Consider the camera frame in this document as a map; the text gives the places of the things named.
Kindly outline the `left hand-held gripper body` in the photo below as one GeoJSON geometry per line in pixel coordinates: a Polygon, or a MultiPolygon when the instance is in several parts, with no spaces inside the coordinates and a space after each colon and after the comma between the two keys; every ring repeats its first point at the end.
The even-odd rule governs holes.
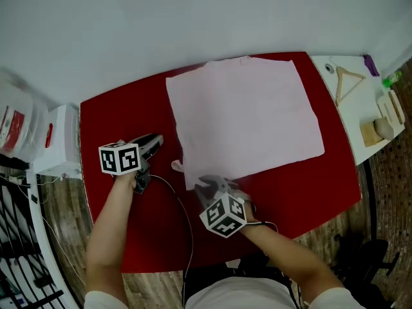
{"type": "Polygon", "coordinates": [[[148,160],[163,145],[164,137],[149,133],[130,142],[115,142],[98,148],[100,167],[103,173],[120,176],[136,172],[135,192],[142,194],[151,181],[148,160]]]}

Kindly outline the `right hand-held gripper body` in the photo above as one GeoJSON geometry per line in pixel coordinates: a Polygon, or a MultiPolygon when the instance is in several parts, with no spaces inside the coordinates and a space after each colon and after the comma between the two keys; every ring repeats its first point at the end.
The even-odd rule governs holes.
{"type": "Polygon", "coordinates": [[[208,231],[229,238],[247,224],[246,197],[237,183],[205,175],[198,178],[194,191],[203,206],[200,219],[208,231]]]}

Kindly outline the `pink robe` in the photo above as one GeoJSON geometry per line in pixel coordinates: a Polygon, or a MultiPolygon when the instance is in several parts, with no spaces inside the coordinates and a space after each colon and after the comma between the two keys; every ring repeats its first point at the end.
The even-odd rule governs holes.
{"type": "Polygon", "coordinates": [[[165,83],[189,190],[207,174],[235,180],[325,152],[292,61],[210,61],[165,83]]]}

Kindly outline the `person's left forearm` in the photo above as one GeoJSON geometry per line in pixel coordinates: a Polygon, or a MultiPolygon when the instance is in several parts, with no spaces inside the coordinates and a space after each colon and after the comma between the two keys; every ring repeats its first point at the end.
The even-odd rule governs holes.
{"type": "Polygon", "coordinates": [[[115,178],[86,248],[86,291],[107,293],[124,304],[127,297],[121,268],[135,177],[132,172],[115,178]]]}

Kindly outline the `person's right forearm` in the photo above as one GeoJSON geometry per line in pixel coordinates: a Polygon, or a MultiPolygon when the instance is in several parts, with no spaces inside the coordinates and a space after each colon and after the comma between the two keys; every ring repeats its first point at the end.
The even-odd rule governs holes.
{"type": "Polygon", "coordinates": [[[270,227],[248,225],[240,232],[299,285],[303,299],[309,303],[329,289],[343,287],[328,265],[316,253],[270,227]]]}

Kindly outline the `red tablecloth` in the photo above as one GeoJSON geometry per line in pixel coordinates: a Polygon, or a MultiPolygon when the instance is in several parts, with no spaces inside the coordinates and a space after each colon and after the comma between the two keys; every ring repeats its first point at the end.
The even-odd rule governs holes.
{"type": "MultiPolygon", "coordinates": [[[[346,132],[322,77],[305,52],[267,53],[266,59],[292,61],[318,119],[325,152],[238,180],[251,195],[257,215],[274,222],[280,233],[296,238],[348,210],[361,198],[346,132]]],[[[122,271],[169,272],[224,263],[247,256],[256,247],[241,234],[229,238],[209,232],[201,205],[171,168],[182,157],[165,80],[183,68],[159,73],[93,97],[80,105],[80,150],[92,218],[100,214],[113,185],[102,172],[98,148],[160,133],[164,144],[150,159],[156,175],[133,199],[122,271]]]]}

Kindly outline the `person's white shirt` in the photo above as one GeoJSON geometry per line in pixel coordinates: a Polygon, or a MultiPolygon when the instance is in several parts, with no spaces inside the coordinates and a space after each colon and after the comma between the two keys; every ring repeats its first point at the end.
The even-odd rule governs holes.
{"type": "MultiPolygon", "coordinates": [[[[285,285],[266,278],[228,277],[195,293],[184,309],[297,309],[285,285]]],[[[331,288],[308,309],[365,309],[350,291],[331,288]]]]}

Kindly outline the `clear water jug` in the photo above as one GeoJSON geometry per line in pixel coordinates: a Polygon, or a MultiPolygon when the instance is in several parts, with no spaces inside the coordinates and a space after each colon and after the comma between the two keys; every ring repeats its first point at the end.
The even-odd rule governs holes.
{"type": "Polygon", "coordinates": [[[0,70],[0,153],[31,163],[45,149],[49,125],[47,105],[0,70]]]}

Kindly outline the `black metal railing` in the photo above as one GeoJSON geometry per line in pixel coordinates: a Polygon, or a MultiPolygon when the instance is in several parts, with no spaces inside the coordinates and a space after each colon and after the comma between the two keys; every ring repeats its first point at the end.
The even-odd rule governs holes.
{"type": "Polygon", "coordinates": [[[35,235],[27,187],[0,168],[0,309],[66,309],[35,235]]]}

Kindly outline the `black office chair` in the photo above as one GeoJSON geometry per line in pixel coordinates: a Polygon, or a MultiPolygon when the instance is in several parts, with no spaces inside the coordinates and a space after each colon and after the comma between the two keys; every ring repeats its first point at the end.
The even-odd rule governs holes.
{"type": "Polygon", "coordinates": [[[363,242],[362,234],[348,237],[336,234],[334,240],[339,243],[339,249],[332,270],[343,280],[344,286],[357,297],[366,295],[380,269],[386,269],[386,275],[389,276],[400,257],[400,253],[397,252],[392,261],[384,261],[389,243],[383,239],[363,242]]]}

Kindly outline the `white side table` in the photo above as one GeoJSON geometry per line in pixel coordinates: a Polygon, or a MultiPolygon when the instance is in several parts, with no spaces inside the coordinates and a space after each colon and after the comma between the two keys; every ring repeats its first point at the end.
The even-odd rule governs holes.
{"type": "MultiPolygon", "coordinates": [[[[371,76],[362,57],[313,55],[311,59],[321,74],[333,102],[335,102],[337,92],[337,75],[336,72],[334,74],[328,73],[324,67],[328,63],[335,69],[335,66],[329,61],[329,57],[332,57],[337,65],[342,66],[348,71],[366,76],[366,80],[361,82],[337,107],[351,145],[355,164],[360,165],[380,151],[385,145],[389,144],[388,140],[383,139],[383,141],[376,145],[365,147],[360,130],[361,124],[383,117],[377,105],[377,99],[389,90],[384,88],[380,78],[371,76]]],[[[356,78],[345,76],[343,91],[346,92],[356,82],[356,78]]],[[[393,127],[395,136],[398,136],[405,130],[405,123],[403,126],[393,127]]]]}

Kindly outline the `light wooden box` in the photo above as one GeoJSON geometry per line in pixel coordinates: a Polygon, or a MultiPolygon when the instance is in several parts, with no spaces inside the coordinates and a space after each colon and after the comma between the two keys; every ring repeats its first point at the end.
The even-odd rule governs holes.
{"type": "Polygon", "coordinates": [[[376,145],[384,139],[376,132],[374,122],[367,122],[361,124],[360,131],[365,147],[371,147],[373,145],[376,145]]]}

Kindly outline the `wooden clothes hanger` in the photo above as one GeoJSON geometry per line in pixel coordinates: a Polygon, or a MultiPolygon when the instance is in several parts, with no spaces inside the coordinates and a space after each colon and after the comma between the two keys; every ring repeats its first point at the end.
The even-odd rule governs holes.
{"type": "Polygon", "coordinates": [[[359,73],[354,73],[352,71],[348,71],[347,69],[343,68],[342,66],[337,65],[332,57],[329,57],[329,61],[335,66],[335,72],[337,75],[337,92],[335,96],[335,105],[336,107],[339,107],[341,102],[352,92],[354,89],[364,80],[366,80],[366,76],[359,74],[359,73]],[[351,78],[356,78],[357,82],[346,92],[343,91],[343,82],[345,76],[351,77],[351,78]]]}

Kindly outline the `purple cloth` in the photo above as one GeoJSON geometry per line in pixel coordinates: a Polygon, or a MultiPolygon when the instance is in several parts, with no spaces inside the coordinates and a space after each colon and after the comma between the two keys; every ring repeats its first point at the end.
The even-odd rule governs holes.
{"type": "Polygon", "coordinates": [[[372,77],[379,77],[380,73],[379,73],[379,71],[378,71],[371,55],[364,54],[362,57],[364,59],[365,66],[367,67],[367,69],[369,69],[369,71],[371,73],[371,76],[372,77]]]}

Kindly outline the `green plastic bottle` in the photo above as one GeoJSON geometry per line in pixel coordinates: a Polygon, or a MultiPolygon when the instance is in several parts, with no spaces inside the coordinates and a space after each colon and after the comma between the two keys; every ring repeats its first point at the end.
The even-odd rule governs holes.
{"type": "Polygon", "coordinates": [[[402,72],[397,70],[388,75],[385,79],[382,80],[382,85],[385,88],[390,88],[394,83],[396,83],[402,76],[402,72]]]}

